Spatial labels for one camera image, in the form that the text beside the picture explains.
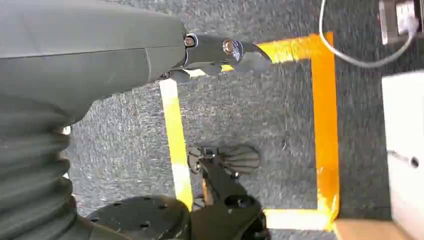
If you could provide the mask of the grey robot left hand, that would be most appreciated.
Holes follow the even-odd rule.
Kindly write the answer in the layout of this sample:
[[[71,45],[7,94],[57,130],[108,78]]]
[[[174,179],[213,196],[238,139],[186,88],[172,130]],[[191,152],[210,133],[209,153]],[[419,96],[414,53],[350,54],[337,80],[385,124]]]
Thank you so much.
[[[0,133],[71,125],[94,101],[183,69],[264,71],[270,63],[255,44],[189,33],[164,13],[96,0],[3,0]]]

